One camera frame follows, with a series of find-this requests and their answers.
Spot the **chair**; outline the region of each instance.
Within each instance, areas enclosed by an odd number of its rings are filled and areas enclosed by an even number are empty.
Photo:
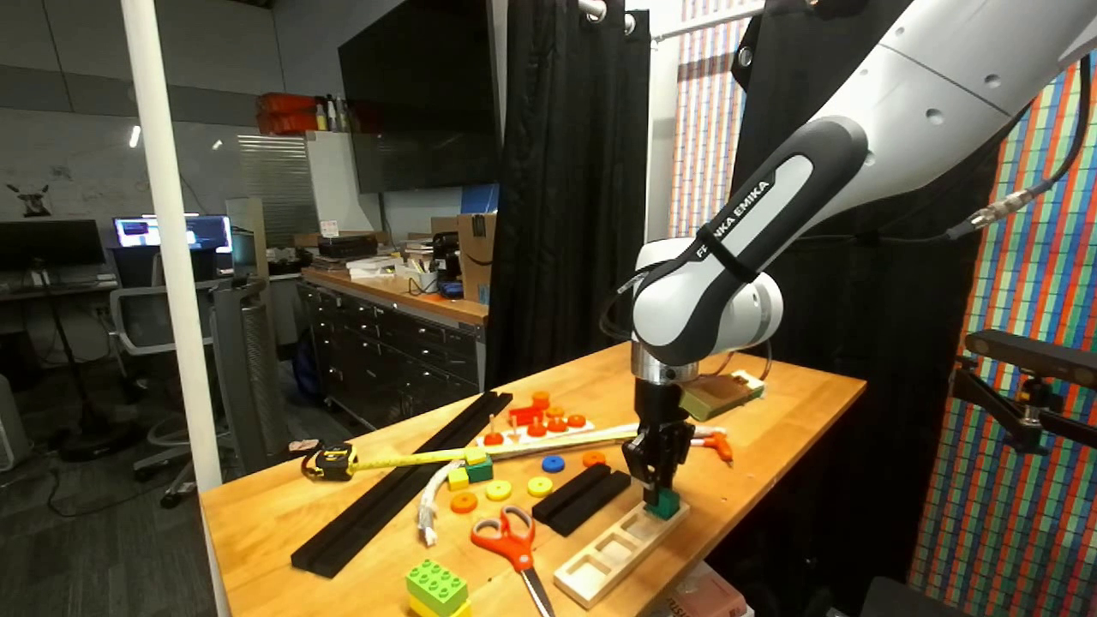
[[[283,409],[275,371],[275,337],[265,293],[238,280],[197,280],[197,323],[212,371],[212,409],[223,426],[218,444],[234,454],[242,474],[271,465],[283,454]],[[126,355],[173,359],[171,311],[164,287],[115,287],[109,293],[113,339]],[[171,412],[173,362],[164,366],[164,412]],[[133,478],[148,478],[177,460],[189,460],[189,441],[171,439],[149,426],[148,441],[153,455],[133,462]],[[159,504],[171,506],[190,494],[190,468],[166,484]]]

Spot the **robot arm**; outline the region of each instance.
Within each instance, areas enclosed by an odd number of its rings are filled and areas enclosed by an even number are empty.
[[[762,270],[815,223],[961,165],[1092,43],[1092,0],[910,0],[693,240],[642,249],[629,311],[642,436],[622,454],[649,504],[686,460],[663,441],[686,426],[675,383],[694,359],[757,346],[781,323],[781,296]]]

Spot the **computer monitor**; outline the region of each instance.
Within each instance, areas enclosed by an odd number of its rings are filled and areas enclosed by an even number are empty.
[[[113,218],[115,247],[159,247],[159,223],[153,215]],[[228,215],[185,215],[190,249],[234,254]]]
[[[101,240],[97,218],[8,218],[0,223],[0,270],[97,267]]]

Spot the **floor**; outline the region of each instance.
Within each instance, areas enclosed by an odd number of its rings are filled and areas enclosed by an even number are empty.
[[[143,366],[143,381],[123,381],[113,359],[81,362],[78,375],[89,401],[113,419],[171,419],[159,366]],[[290,439],[343,441],[361,432],[309,403],[283,359],[282,392]],[[130,468],[149,444],[68,462],[61,448],[81,409],[68,371],[40,375],[14,399],[35,454],[0,474],[0,614],[8,606],[50,617],[217,614],[195,497],[159,506],[173,474],[137,480]]]

